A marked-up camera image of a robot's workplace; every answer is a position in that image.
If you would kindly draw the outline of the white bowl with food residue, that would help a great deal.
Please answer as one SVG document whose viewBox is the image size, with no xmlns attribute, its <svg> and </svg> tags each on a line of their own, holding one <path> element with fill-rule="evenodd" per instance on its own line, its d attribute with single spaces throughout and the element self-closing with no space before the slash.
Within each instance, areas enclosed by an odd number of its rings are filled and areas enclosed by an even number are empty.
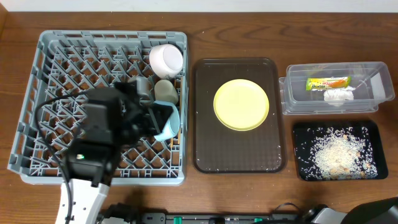
<svg viewBox="0 0 398 224">
<path fill-rule="evenodd" d="M 157 45 L 150 51 L 149 62 L 159 78 L 172 79 L 182 71 L 183 55 L 172 44 Z"/>
</svg>

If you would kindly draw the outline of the yellow-green plate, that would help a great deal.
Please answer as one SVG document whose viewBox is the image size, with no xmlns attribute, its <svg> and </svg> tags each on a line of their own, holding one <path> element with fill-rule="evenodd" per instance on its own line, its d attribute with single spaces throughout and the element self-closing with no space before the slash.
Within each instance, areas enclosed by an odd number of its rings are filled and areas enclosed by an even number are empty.
<svg viewBox="0 0 398 224">
<path fill-rule="evenodd" d="M 266 92 L 257 83 L 235 79 L 222 84 L 213 98 L 218 120 L 235 131 L 250 131 L 260 126 L 270 111 Z"/>
</svg>

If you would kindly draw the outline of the green orange snack wrapper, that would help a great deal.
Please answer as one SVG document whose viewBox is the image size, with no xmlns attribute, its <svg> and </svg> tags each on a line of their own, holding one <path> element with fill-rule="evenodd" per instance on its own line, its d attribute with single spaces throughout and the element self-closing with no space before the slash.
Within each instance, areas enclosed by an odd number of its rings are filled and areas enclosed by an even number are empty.
<svg viewBox="0 0 398 224">
<path fill-rule="evenodd" d="M 308 78 L 305 89 L 315 91 L 346 88 L 350 82 L 351 77 Z"/>
</svg>

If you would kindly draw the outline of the white tissue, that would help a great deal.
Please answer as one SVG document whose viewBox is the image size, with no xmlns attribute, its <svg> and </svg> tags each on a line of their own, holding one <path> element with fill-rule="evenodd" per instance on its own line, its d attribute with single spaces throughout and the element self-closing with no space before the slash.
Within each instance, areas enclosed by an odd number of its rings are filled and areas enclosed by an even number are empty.
<svg viewBox="0 0 398 224">
<path fill-rule="evenodd" d="M 323 94 L 324 100 L 329 104 L 336 107 L 342 106 L 345 101 L 354 100 L 354 88 L 348 86 L 346 88 L 335 88 L 326 90 Z"/>
</svg>

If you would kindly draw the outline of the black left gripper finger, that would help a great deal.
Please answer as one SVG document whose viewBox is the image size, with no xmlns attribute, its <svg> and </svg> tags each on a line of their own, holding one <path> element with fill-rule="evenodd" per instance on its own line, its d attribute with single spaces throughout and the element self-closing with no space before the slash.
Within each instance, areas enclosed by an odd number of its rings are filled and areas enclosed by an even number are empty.
<svg viewBox="0 0 398 224">
<path fill-rule="evenodd" d="M 154 97 L 150 92 L 152 85 L 146 77 L 135 76 L 129 79 L 129 83 L 135 85 L 139 97 L 139 102 L 143 105 L 149 105 L 154 102 Z"/>
<path fill-rule="evenodd" d="M 148 112 L 152 123 L 152 134 L 155 136 L 163 131 L 166 122 L 174 110 L 169 105 L 152 104 L 149 106 Z"/>
</svg>

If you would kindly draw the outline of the cream white cup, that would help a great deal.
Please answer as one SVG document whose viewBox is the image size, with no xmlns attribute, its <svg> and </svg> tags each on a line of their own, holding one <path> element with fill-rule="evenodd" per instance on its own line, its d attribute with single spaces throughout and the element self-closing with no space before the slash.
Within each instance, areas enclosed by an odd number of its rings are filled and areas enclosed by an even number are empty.
<svg viewBox="0 0 398 224">
<path fill-rule="evenodd" d="M 178 93 L 173 84 L 168 80 L 159 80 L 154 87 L 155 99 L 167 101 L 173 104 L 178 103 Z"/>
</svg>

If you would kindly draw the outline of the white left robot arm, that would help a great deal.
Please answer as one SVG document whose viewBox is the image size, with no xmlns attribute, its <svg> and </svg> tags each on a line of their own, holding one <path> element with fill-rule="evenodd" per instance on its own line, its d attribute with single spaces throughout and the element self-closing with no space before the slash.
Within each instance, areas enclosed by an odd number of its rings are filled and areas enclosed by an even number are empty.
<svg viewBox="0 0 398 224">
<path fill-rule="evenodd" d="M 63 159 L 67 180 L 61 185 L 57 223 L 94 223 L 122 149 L 162 132 L 173 108 L 141 103 L 149 88 L 147 78 L 134 77 L 87 91 L 85 133 L 73 139 Z"/>
</svg>

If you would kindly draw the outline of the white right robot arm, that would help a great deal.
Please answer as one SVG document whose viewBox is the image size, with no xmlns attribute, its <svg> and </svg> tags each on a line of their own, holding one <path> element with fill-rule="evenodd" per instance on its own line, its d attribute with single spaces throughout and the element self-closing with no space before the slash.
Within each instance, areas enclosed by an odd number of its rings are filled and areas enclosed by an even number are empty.
<svg viewBox="0 0 398 224">
<path fill-rule="evenodd" d="M 364 203 L 348 213 L 319 205 L 300 220 L 321 224 L 397 224 L 397 197 Z"/>
</svg>

